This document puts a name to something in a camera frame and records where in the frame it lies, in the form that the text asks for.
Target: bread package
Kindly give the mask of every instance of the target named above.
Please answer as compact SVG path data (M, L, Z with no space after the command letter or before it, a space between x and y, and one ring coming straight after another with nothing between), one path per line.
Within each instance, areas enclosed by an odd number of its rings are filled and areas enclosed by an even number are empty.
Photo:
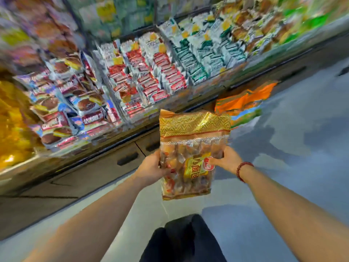
M209 194L215 167L208 159L223 155L230 132L229 116L161 110L159 121L160 165L171 168L162 180L163 200Z

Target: forearm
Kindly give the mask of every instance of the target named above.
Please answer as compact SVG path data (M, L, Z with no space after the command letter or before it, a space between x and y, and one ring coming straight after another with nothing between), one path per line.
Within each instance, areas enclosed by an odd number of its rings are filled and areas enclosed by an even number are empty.
M97 262L119 232L144 185L135 175L61 225L25 262Z
M344 261L349 257L349 229L341 222L254 167L243 166L240 176L299 260Z

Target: hand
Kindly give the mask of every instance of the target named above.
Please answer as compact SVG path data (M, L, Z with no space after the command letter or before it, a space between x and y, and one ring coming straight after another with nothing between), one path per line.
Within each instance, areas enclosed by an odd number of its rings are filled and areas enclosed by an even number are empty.
M168 175L171 169L159 168L160 150L148 155L138 167L133 176L140 180L143 187L154 184L160 178Z
M236 175L236 169L243 162L241 157L235 150L229 146L226 146L224 149L224 158L216 159L210 158L208 163L214 166L220 166L225 170Z

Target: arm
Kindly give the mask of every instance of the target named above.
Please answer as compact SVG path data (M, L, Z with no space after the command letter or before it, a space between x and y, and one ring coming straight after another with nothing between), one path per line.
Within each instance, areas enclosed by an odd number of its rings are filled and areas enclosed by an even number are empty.
M210 159L211 164L234 174L242 162L230 147L225 148L224 158ZM244 165L240 177L249 185L271 224L300 261L347 261L348 227L252 166Z
M114 190L61 225L46 245L24 262L101 261L138 193L168 173L158 164L159 151L146 157L136 172Z

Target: tiled floor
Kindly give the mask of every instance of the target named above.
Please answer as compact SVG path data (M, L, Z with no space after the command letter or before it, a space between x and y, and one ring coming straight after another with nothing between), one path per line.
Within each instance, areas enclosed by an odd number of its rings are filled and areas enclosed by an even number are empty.
M242 158L349 224L349 74L342 61L264 103L255 127L231 141ZM55 228L121 180L3 241L0 261L19 262ZM153 231L200 213L227 261L296 261L248 187L218 169L210 195L163 202L160 183L144 189L103 262L137 262Z

